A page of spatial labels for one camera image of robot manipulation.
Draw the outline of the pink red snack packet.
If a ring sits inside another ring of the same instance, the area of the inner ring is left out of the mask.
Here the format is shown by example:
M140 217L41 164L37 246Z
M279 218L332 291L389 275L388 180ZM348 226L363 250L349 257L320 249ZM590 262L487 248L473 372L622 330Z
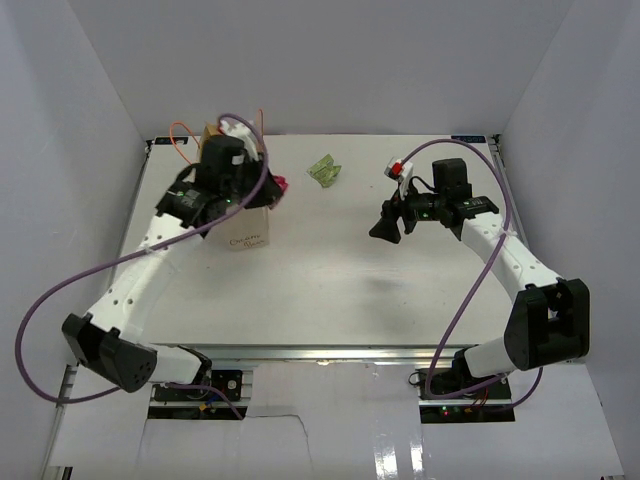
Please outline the pink red snack packet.
M279 176L279 175L274 175L273 176L273 180L275 181L275 183L278 185L278 187L281 190L282 194L285 194L285 192L287 191L289 184L286 180L285 177L283 176Z

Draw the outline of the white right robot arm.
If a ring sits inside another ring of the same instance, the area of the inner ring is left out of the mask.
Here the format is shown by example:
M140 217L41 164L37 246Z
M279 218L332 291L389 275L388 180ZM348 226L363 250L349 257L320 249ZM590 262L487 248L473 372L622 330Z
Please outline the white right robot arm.
M546 267L504 226L505 214L486 196L475 196L460 158L432 165L433 186L419 192L410 162L391 161L385 174L397 188L381 207L372 238L394 244L421 221L439 222L485 264L508 294L512 308L504 333L455 353L451 367L425 374L423 394L472 399L492 378L586 356L590 350L590 292Z

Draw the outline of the large brown kraft snack bag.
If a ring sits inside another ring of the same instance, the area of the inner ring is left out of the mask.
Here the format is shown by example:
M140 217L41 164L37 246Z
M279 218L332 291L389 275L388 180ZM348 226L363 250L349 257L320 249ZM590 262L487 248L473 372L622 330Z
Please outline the large brown kraft snack bag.
M199 140L200 149L203 149L212 137L221 136L223 134L224 131L220 128L219 124L206 123Z

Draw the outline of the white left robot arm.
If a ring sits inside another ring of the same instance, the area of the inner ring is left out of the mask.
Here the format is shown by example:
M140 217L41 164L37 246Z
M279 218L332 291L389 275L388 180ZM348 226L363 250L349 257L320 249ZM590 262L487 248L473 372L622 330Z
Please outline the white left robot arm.
M213 226L232 212L271 206L282 195L262 140L239 133L206 140L199 162L180 171L156 204L137 259L84 315L64 321L62 333L77 363L128 393L147 383L176 383L188 398L205 396L210 359L184 346L143 343L145 325Z

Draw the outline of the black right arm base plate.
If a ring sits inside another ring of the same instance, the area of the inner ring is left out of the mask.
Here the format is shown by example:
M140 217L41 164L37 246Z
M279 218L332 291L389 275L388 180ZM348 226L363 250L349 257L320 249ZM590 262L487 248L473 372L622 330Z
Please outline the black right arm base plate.
M407 378L419 396L419 413L423 425L511 423L512 393L507 380L471 392L456 394L462 388L451 372L436 373L427 391L427 368L414 370Z

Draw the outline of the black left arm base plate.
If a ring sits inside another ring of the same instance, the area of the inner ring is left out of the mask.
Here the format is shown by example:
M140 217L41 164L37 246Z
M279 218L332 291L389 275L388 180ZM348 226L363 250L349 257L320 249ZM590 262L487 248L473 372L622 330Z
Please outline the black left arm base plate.
M239 409L243 398L244 372L242 370L212 370L204 383L221 391ZM199 413L229 412L228 404L210 390L181 390L157 385L153 387L150 406L154 408L195 409Z

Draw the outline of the green snack packet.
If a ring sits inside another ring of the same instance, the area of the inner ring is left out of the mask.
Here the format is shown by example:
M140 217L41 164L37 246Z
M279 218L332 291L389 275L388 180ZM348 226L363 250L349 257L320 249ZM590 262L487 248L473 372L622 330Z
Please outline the green snack packet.
M322 188L331 187L337 180L342 166L335 163L331 154L326 154L307 169L307 174Z

